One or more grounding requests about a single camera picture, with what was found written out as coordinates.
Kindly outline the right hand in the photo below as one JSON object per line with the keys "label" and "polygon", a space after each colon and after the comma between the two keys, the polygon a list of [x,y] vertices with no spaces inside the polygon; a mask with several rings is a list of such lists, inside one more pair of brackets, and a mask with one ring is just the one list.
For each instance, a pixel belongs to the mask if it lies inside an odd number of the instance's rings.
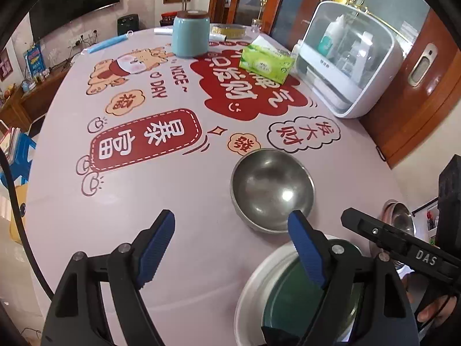
{"label": "right hand", "polygon": [[403,286],[416,319],[420,340],[431,328],[444,323],[459,301],[459,296],[456,294],[439,294],[433,298],[434,293],[430,291],[429,280],[415,272],[403,277]]}

